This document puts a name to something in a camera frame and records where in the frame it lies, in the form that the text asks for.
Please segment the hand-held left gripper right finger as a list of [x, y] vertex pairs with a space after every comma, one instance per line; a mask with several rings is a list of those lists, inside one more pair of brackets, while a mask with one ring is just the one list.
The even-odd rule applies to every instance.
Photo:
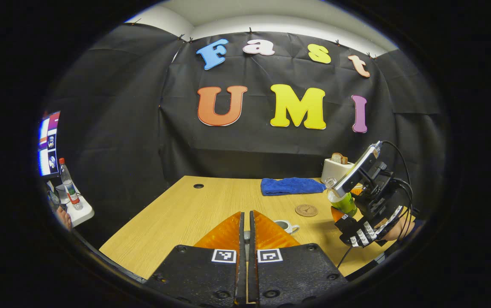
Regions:
[[347, 285], [318, 244], [298, 243], [256, 210], [250, 223], [248, 300], [256, 306], [308, 306]]

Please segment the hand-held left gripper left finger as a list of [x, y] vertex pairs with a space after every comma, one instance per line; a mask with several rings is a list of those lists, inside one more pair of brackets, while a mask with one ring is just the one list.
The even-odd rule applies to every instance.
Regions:
[[244, 213], [220, 222], [196, 244], [175, 246], [146, 285], [194, 306], [246, 303]]

